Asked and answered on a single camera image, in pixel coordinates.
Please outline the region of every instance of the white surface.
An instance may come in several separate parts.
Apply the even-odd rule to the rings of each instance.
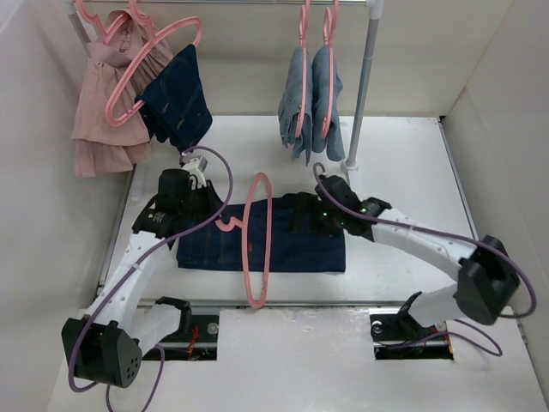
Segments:
[[[446,114],[513,0],[390,0],[385,2],[366,112],[379,116]],[[123,3],[88,5],[105,18]],[[276,114],[288,65],[298,46],[299,5],[140,4],[158,27],[198,15],[198,46],[206,101],[214,114]],[[323,36],[323,6],[311,6],[311,58]],[[335,57],[343,81],[340,114],[354,114],[368,27],[368,8],[341,6]],[[195,37],[168,37],[175,52]]]
[[[352,119],[343,118],[342,123],[348,147]],[[245,201],[257,172],[272,179],[276,197],[288,192],[314,192],[312,167],[306,168],[304,159],[290,160],[290,150],[280,144],[275,117],[216,117],[201,144],[221,152],[232,165],[232,203]],[[224,198],[225,168],[212,155],[205,156],[209,159],[206,175]],[[323,155],[315,154],[311,164],[316,160],[324,161],[328,173],[341,172],[338,163],[328,162]],[[363,178],[354,190],[362,198],[379,197],[428,226],[470,234],[436,119],[365,119],[358,161]],[[154,156],[138,167],[146,169],[140,183],[142,199],[129,201],[126,206],[110,271],[124,252],[131,225],[158,190],[161,171],[177,166],[177,151],[156,143]],[[352,236],[347,236],[346,242],[345,274],[271,274],[268,300],[405,300],[418,290],[451,284],[444,273],[402,251]],[[171,256],[159,263],[144,299],[171,296],[186,300],[245,300],[241,272],[178,269],[175,252],[174,248]],[[258,290],[259,274],[253,277]]]
[[[481,233],[492,232],[539,296],[522,321],[549,399],[549,3],[514,2],[444,123]],[[528,297],[515,300],[526,307]]]
[[[73,15],[76,13],[75,0],[58,0],[63,7],[63,10],[67,15]]]
[[[379,20],[383,14],[383,0],[366,0],[366,6],[370,8],[370,18]]]
[[[44,411],[61,327],[92,299],[122,182],[74,175],[86,53],[58,1],[1,1],[0,55],[0,409]]]
[[[224,311],[217,361],[168,362],[150,412],[516,412],[546,410],[516,323],[487,331],[504,357],[452,339],[455,361],[374,360],[365,309]],[[449,329],[480,340],[469,328]],[[116,411],[138,411],[158,362],[113,390]],[[105,410],[105,387],[75,394],[63,363],[50,412]]]

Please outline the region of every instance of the hanging clothes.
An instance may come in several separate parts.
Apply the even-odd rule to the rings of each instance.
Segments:
[[[122,13],[109,14],[110,25]],[[86,44],[89,59],[75,115],[72,139],[76,141],[75,173],[79,177],[94,177],[102,172],[126,172],[151,155],[148,131],[140,116],[132,116],[119,127],[105,119],[106,103],[126,68],[148,41],[147,31],[129,19],[114,34],[108,45],[101,39]],[[162,40],[145,57],[131,77],[117,106],[120,116],[133,105],[137,94],[152,82],[170,63],[173,54]]]
[[[196,47],[187,45],[151,82],[136,101],[152,138],[170,141],[179,153],[196,146],[212,125],[198,71]]]
[[[312,151],[326,155],[331,161],[342,161],[344,157],[343,141],[341,140],[340,115],[337,111],[337,97],[343,89],[343,83],[337,74],[337,64],[334,58],[334,100],[328,135],[322,137],[323,121],[328,115],[329,99],[329,47],[321,47],[312,61]]]
[[[292,158],[297,159],[305,151],[307,165],[311,159],[312,124],[312,68],[309,52],[306,53],[307,84],[305,87],[305,113],[301,134],[296,137],[295,131],[301,110],[301,97],[303,93],[303,49],[296,48],[290,61],[288,76],[286,79],[286,91],[282,96],[278,107],[278,120],[282,144],[287,148],[293,145]]]

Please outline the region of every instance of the white wall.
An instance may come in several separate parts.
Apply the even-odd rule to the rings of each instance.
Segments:
[[[63,323],[94,292],[122,176],[74,176],[86,54],[57,2],[0,10],[0,409],[41,411]]]
[[[527,271],[539,308],[523,320],[549,399],[549,2],[515,1],[444,120],[480,233]],[[518,307],[525,307],[524,294]]]
[[[142,0],[150,3],[159,0]],[[512,0],[388,0],[379,26],[366,112],[447,114]],[[105,17],[121,3],[88,5]],[[298,5],[143,4],[159,27],[198,15],[203,22],[199,64],[210,110],[275,114],[292,52],[298,45]],[[312,6],[311,56],[322,43],[324,7]],[[368,10],[341,6],[335,55],[343,81],[340,114],[354,114]],[[169,37],[177,52],[194,29]]]

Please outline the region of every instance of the white panel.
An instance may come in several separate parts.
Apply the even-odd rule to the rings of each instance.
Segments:
[[[549,397],[549,3],[514,2],[445,121],[481,233],[502,239],[527,271],[537,313],[523,321]],[[526,297],[522,294],[522,304]]]
[[[453,339],[455,361],[376,361],[369,329],[365,309],[224,311],[218,360],[168,362],[149,411],[547,411],[512,320],[482,327],[503,358]],[[449,329],[484,343],[467,327]],[[114,410],[141,410],[158,367],[143,362],[129,389],[113,390]],[[104,409],[105,387],[71,392],[64,362],[48,410]]]
[[[121,182],[74,176],[86,53],[66,15],[44,0],[11,15],[15,3],[2,2],[0,29],[0,398],[5,411],[41,411],[61,327],[94,293]]]
[[[377,36],[366,111],[441,115],[455,102],[512,0],[390,0]],[[120,3],[94,4],[104,17]],[[202,82],[215,114],[275,114],[298,45],[299,6],[143,4],[159,27],[192,15],[204,24]],[[322,43],[324,7],[311,7],[312,56]],[[341,114],[354,114],[368,11],[341,6],[335,55],[343,81]],[[179,51],[192,28],[169,41]]]

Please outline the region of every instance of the red wire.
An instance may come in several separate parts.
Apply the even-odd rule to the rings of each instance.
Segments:
[[[189,346],[187,347],[187,352],[189,353],[189,361],[193,351],[195,350],[195,344],[197,340],[198,340],[198,326],[195,326],[195,328],[192,330],[192,340],[190,341]]]

